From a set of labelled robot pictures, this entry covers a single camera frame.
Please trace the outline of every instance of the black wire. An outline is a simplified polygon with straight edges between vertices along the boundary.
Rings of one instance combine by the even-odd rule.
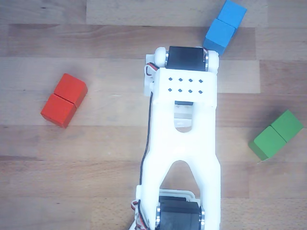
[[[150,100],[149,100],[149,113],[148,113],[148,128],[147,128],[147,140],[146,140],[146,148],[145,152],[141,161],[141,171],[140,171],[140,185],[142,184],[142,174],[143,174],[143,163],[148,151],[148,144],[149,144],[149,136],[150,136],[150,121],[152,116],[152,101],[153,101],[153,92],[150,94]]]
[[[159,67],[156,64],[154,64],[153,62],[149,62],[149,63],[152,64],[153,66],[155,66],[157,69],[159,69]]]
[[[141,200],[139,200],[139,202],[138,202],[138,212],[139,212],[140,218],[141,218],[141,220],[142,220],[142,222],[143,222],[143,224],[144,224],[145,229],[149,229],[149,228],[147,227],[147,225],[145,224],[143,215],[142,215],[142,213],[141,213],[140,206],[141,206]]]

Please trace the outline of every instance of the white plastic part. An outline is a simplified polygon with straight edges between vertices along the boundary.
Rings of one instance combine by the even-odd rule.
[[[165,66],[165,60],[166,60],[166,48],[165,47],[157,48],[154,53],[154,63],[161,68]]]
[[[135,227],[136,227],[136,223],[135,223],[135,220],[134,220],[134,222],[130,226],[129,230],[135,230]]]
[[[146,63],[152,62],[154,63],[154,54],[146,54]],[[149,97],[150,93],[153,91],[153,88],[151,88],[151,83],[154,81],[155,72],[153,72],[150,68],[146,69],[146,66],[144,68],[144,94],[145,96]]]
[[[160,68],[153,76],[154,83],[150,83],[153,85],[153,89],[148,88],[149,92],[153,91],[150,150],[143,163],[142,185],[138,185],[136,195],[151,230],[155,228],[160,185],[171,165],[178,160],[190,166],[200,189],[200,205],[206,213],[204,229],[219,230],[221,168],[215,155],[218,67],[218,54],[213,51],[209,52],[208,72]],[[189,132],[176,130],[175,101],[193,102],[192,109],[178,110],[191,114]]]
[[[219,54],[216,51],[208,50],[209,63],[208,63],[208,71],[214,74],[217,74],[217,70],[219,69]]]

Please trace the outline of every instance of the wooden plank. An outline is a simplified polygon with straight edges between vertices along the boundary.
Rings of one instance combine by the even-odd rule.
[[[304,230],[307,199],[222,199],[222,230]]]
[[[280,28],[306,28],[307,2],[268,0],[268,25]]]
[[[206,27],[10,25],[8,56],[138,58],[160,46],[200,46]],[[240,28],[222,59],[255,60],[255,29]]]
[[[218,92],[260,93],[258,61],[221,60],[218,72]]]
[[[52,125],[40,115],[50,92],[0,91],[1,125]],[[149,98],[142,93],[90,90],[70,126],[147,126]],[[218,127],[267,127],[286,109],[307,125],[307,96],[220,93]]]
[[[218,127],[267,127],[285,110],[292,111],[307,125],[304,95],[218,94]]]
[[[307,198],[306,163],[265,162],[250,168],[249,196]]]
[[[118,230],[128,229],[133,220],[130,198],[14,197],[0,201],[0,227],[6,230]],[[306,205],[306,199],[223,198],[221,229],[305,230]]]
[[[128,230],[134,221],[134,211],[129,198],[91,198],[91,230]]]
[[[257,59],[306,61],[306,29],[256,28]]]
[[[140,162],[146,135],[146,127],[0,126],[0,161]]]
[[[90,229],[91,202],[85,198],[0,198],[0,229]]]
[[[306,61],[260,61],[261,92],[307,93]]]
[[[263,128],[218,127],[216,155],[220,162],[259,162],[248,147]],[[146,127],[0,126],[0,161],[138,161],[146,144]],[[270,161],[307,162],[307,129]]]
[[[86,0],[10,0],[0,3],[0,23],[82,23]]]
[[[8,47],[8,26],[0,24],[0,57],[6,56]]]
[[[69,73],[85,81],[90,91],[143,92],[141,59],[3,57],[0,68],[3,90],[51,93],[62,74]],[[259,62],[221,60],[218,92],[259,93]]]
[[[267,25],[266,0],[236,2],[248,8],[243,27]],[[88,24],[111,25],[210,26],[223,3],[223,0],[88,0],[86,21]]]
[[[222,164],[222,196],[247,197],[247,163]],[[164,187],[194,191],[186,171],[177,168]],[[0,197],[134,197],[140,162],[0,161]]]

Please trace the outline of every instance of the cable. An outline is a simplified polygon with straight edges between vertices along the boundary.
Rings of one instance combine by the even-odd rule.
[[[141,171],[140,171],[140,185],[142,184],[142,174],[143,174],[143,163],[148,151],[148,144],[149,144],[149,136],[150,136],[150,121],[152,116],[152,102],[153,102],[153,92],[150,94],[150,100],[149,100],[149,112],[148,112],[148,128],[147,128],[147,140],[146,140],[146,148],[145,152],[141,161]]]
[[[145,229],[149,229],[149,228],[146,226],[145,222],[144,222],[144,219],[143,219],[143,215],[142,215],[142,213],[141,213],[140,206],[141,206],[141,200],[139,200],[139,204],[138,204],[138,211],[139,211],[140,220],[141,220],[142,225],[145,227]]]

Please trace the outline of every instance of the wire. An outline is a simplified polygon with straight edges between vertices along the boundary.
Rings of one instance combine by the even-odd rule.
[[[149,74],[149,73],[147,72],[148,67],[150,67],[154,72],[157,72],[158,69],[159,69],[159,67],[157,67],[157,66],[156,66],[154,63],[152,63],[152,62],[146,63],[146,65],[145,65],[145,67],[144,67],[144,72],[146,73],[147,76],[151,76],[151,74]]]
[[[141,206],[141,200],[139,200],[138,211],[139,211],[139,216],[140,216],[141,223],[142,223],[142,225],[145,227],[145,229],[147,230],[147,229],[149,229],[149,228],[146,226],[146,224],[145,224],[145,222],[144,222],[144,219],[143,219],[143,215],[142,215],[142,213],[141,213],[140,206]]]
[[[150,136],[150,121],[152,116],[152,102],[153,102],[153,92],[150,94],[150,100],[149,100],[149,112],[148,112],[148,128],[147,128],[147,140],[146,140],[146,148],[145,152],[141,161],[141,171],[140,171],[140,185],[142,184],[142,175],[143,175],[143,163],[148,151],[148,144],[149,144],[149,136]]]

